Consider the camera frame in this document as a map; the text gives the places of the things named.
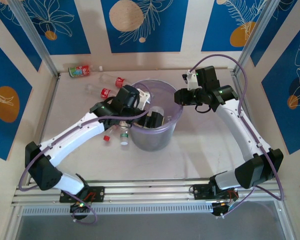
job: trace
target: purple bucket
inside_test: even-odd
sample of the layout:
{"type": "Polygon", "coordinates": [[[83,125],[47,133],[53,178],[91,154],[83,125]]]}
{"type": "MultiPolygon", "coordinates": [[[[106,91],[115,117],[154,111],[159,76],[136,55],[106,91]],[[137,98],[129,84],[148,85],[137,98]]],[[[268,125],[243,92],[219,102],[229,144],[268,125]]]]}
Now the purple bucket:
{"type": "Polygon", "coordinates": [[[142,86],[146,85],[152,93],[151,105],[161,107],[164,110],[163,125],[157,128],[143,128],[133,125],[130,129],[131,139],[134,144],[145,151],[158,151],[168,145],[174,133],[177,121],[179,120],[183,106],[175,103],[175,92],[172,85],[156,79],[141,80],[134,84],[134,87],[147,91],[142,86]]]}

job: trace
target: white table surface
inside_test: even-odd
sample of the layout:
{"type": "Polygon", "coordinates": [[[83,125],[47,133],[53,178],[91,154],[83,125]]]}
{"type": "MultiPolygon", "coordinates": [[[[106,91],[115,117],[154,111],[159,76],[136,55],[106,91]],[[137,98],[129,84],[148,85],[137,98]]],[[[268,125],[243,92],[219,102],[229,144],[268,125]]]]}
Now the white table surface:
{"type": "MultiPolygon", "coordinates": [[[[152,78],[185,88],[185,70],[118,71],[113,76],[130,82],[152,78]]],[[[62,73],[47,119],[43,141],[61,133],[76,123],[102,99],[86,94],[87,83],[98,85],[99,72],[90,76],[71,78],[62,73]]],[[[221,85],[233,86],[230,71],[216,70],[221,85]]],[[[116,89],[111,85],[102,85],[116,89]]],[[[199,114],[194,106],[186,106],[178,121],[169,145],[156,152],[139,149],[130,139],[120,145],[119,132],[106,143],[103,134],[97,135],[70,153],[58,166],[62,172],[80,174],[86,180],[144,180],[209,178],[231,170],[244,160],[232,134],[223,121],[210,111],[199,114]]]]}

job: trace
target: wire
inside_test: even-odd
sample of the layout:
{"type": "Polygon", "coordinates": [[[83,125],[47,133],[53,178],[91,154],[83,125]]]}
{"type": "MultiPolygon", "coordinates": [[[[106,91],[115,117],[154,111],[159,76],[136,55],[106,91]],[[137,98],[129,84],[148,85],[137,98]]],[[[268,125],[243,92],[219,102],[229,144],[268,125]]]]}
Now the wire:
{"type": "MultiPolygon", "coordinates": [[[[255,132],[252,130],[252,128],[249,126],[249,124],[247,123],[246,119],[243,117],[243,115],[241,115],[241,107],[242,107],[242,103],[244,101],[244,97],[246,95],[246,92],[247,92],[247,89],[248,89],[248,77],[247,77],[247,73],[245,71],[245,69],[243,68],[243,66],[237,61],[235,60],[233,57],[231,56],[228,56],[228,55],[224,55],[224,54],[219,54],[219,53],[216,53],[216,54],[211,54],[211,55],[208,55],[204,58],[202,58],[196,65],[194,65],[193,68],[191,68],[190,72],[192,72],[199,64],[201,64],[204,60],[206,59],[209,59],[209,58],[212,58],[212,57],[224,57],[224,58],[227,58],[227,59],[230,59],[231,61],[235,62],[237,64],[237,66],[240,68],[240,70],[242,71],[243,73],[243,77],[244,77],[244,88],[243,88],[243,92],[242,92],[242,96],[241,98],[239,99],[239,104],[238,104],[238,113],[239,113],[239,116],[240,116],[240,119],[242,120],[243,124],[246,126],[246,128],[249,130],[249,132],[251,133],[252,137],[254,138],[255,142],[257,144],[260,144],[260,141],[258,139],[258,137],[256,136],[255,132]]],[[[267,151],[264,149],[263,146],[260,147],[262,153],[264,154],[266,160],[268,161],[270,167],[271,167],[271,170],[274,174],[274,177],[275,177],[275,180],[278,184],[278,187],[279,187],[279,191],[280,191],[280,197],[274,195],[272,192],[270,192],[269,190],[261,187],[261,186],[256,186],[257,188],[265,191],[267,194],[269,194],[270,196],[274,197],[276,200],[279,200],[279,201],[283,201],[284,198],[285,198],[285,194],[284,194],[284,189],[282,187],[282,184],[281,184],[281,181],[280,181],[280,178],[278,176],[278,173],[276,171],[276,168],[274,166],[274,164],[272,163],[267,151]]],[[[232,212],[234,209],[236,209],[238,206],[241,205],[242,202],[244,202],[253,192],[254,192],[255,188],[252,189],[252,191],[238,204],[236,205],[232,210],[228,211],[226,214],[224,214],[223,216],[227,215],[228,213],[232,212]]]]}
{"type": "Polygon", "coordinates": [[[200,114],[206,114],[206,113],[210,112],[210,110],[211,110],[211,107],[209,106],[208,110],[206,110],[206,111],[199,111],[199,110],[197,110],[198,106],[199,105],[195,105],[194,110],[196,110],[196,112],[200,113],[200,114]]]}
{"type": "Polygon", "coordinates": [[[230,191],[227,191],[228,192],[228,194],[229,194],[229,202],[231,202],[231,199],[232,199],[232,197],[231,197],[231,192],[230,191]]]}
{"type": "Polygon", "coordinates": [[[231,190],[230,192],[233,192],[234,195],[235,195],[237,198],[239,198],[239,195],[238,195],[238,193],[237,193],[236,191],[231,190]]]}
{"type": "MultiPolygon", "coordinates": [[[[138,83],[139,85],[142,85],[146,88],[146,90],[150,93],[150,100],[153,99],[153,95],[152,93],[150,92],[149,88],[142,84],[142,83],[138,83]]],[[[146,115],[148,113],[149,110],[146,110],[144,111],[143,113],[139,114],[139,115],[136,115],[136,116],[126,116],[126,117],[123,117],[123,116],[100,116],[100,117],[97,117],[97,118],[94,118],[94,119],[90,119],[86,122],[83,122],[81,127],[84,127],[86,125],[89,125],[89,124],[92,124],[92,123],[95,123],[95,122],[98,122],[100,120],[105,120],[105,119],[116,119],[116,120],[122,120],[122,121],[125,121],[125,120],[133,120],[133,119],[138,119],[138,118],[141,118],[142,116],[146,115]]],[[[76,130],[80,129],[79,126],[75,126],[74,128],[70,129],[69,131],[67,131],[66,133],[64,133],[62,136],[58,137],[57,139],[55,139],[52,143],[51,143],[51,147],[53,147],[54,145],[56,145],[57,143],[59,143],[61,140],[65,139],[67,136],[71,135],[73,132],[75,132],[76,130]]],[[[27,191],[30,191],[32,189],[35,189],[38,187],[38,185],[34,185],[34,186],[31,186],[31,187],[28,187],[28,188],[23,188],[22,187],[22,183],[27,175],[27,172],[29,171],[29,169],[32,167],[32,165],[38,160],[38,158],[40,158],[43,154],[45,154],[51,147],[47,146],[46,148],[44,148],[41,152],[39,152],[38,155],[36,155],[30,162],[29,164],[25,167],[21,177],[20,177],[20,180],[19,180],[19,184],[18,184],[18,189],[21,191],[21,192],[27,192],[27,191]]],[[[95,224],[97,222],[97,213],[92,209],[92,207],[90,207],[87,203],[85,203],[84,201],[82,201],[81,199],[79,199],[78,197],[76,197],[74,194],[71,194],[70,192],[67,192],[67,191],[64,191],[66,194],[68,194],[70,197],[72,197],[73,199],[79,201],[80,203],[84,204],[94,215],[94,221],[93,222],[82,222],[82,221],[78,221],[76,219],[74,219],[74,221],[76,223],[80,223],[80,224],[83,224],[83,225],[92,225],[92,224],[95,224]]]]}
{"type": "Polygon", "coordinates": [[[194,194],[194,193],[195,193],[193,190],[194,190],[194,186],[190,186],[190,187],[189,187],[189,192],[190,192],[191,194],[194,194]]]}

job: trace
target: plastic bottle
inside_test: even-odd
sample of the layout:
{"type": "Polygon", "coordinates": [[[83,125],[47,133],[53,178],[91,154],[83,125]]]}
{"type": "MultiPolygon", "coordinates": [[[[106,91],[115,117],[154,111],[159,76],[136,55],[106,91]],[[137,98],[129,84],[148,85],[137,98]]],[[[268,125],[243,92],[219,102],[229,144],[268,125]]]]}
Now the plastic bottle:
{"type": "Polygon", "coordinates": [[[125,121],[120,122],[120,144],[123,146],[129,143],[128,124],[125,121]]]}
{"type": "Polygon", "coordinates": [[[125,78],[111,76],[103,72],[100,73],[99,81],[103,84],[111,84],[113,86],[116,86],[117,88],[122,88],[124,85],[131,85],[131,83],[128,82],[125,78]]]}
{"type": "Polygon", "coordinates": [[[111,89],[108,89],[108,88],[104,88],[102,86],[96,86],[96,85],[93,85],[91,83],[88,83],[87,85],[85,85],[84,90],[87,94],[100,96],[102,99],[115,97],[118,93],[118,91],[111,90],[111,89]]]}
{"type": "Polygon", "coordinates": [[[113,125],[112,127],[110,127],[104,134],[103,136],[103,140],[105,140],[106,142],[110,141],[110,137],[111,135],[116,131],[117,126],[113,125]]]}

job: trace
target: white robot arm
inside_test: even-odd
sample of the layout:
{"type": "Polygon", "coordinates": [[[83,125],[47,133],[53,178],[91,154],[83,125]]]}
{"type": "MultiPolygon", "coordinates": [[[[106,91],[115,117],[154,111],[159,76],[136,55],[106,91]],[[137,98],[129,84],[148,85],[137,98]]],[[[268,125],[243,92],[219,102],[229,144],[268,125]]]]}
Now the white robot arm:
{"type": "MultiPolygon", "coordinates": [[[[209,184],[194,185],[194,198],[231,198],[236,201],[238,196],[230,195],[235,188],[249,189],[272,179],[275,175],[269,161],[278,171],[284,156],[280,149],[271,148],[259,135],[244,110],[238,109],[239,98],[232,87],[220,86],[213,66],[197,69],[195,73],[189,70],[182,77],[187,88],[178,90],[174,94],[174,101],[183,106],[195,105],[195,110],[202,114],[213,110],[231,131],[245,161],[236,169],[212,176],[209,184]],[[209,109],[198,111],[197,107],[203,104],[208,105],[209,109]]],[[[219,216],[228,209],[229,206],[223,206],[213,214],[219,216]]]]}
{"type": "Polygon", "coordinates": [[[86,198],[90,191],[84,179],[79,175],[63,173],[57,166],[74,149],[121,120],[129,118],[127,122],[131,124],[139,120],[137,115],[145,116],[144,107],[149,98],[148,92],[124,86],[116,97],[97,103],[83,118],[59,135],[39,145],[30,142],[25,148],[25,167],[38,187],[43,191],[56,188],[79,195],[80,199],[86,198]]]}

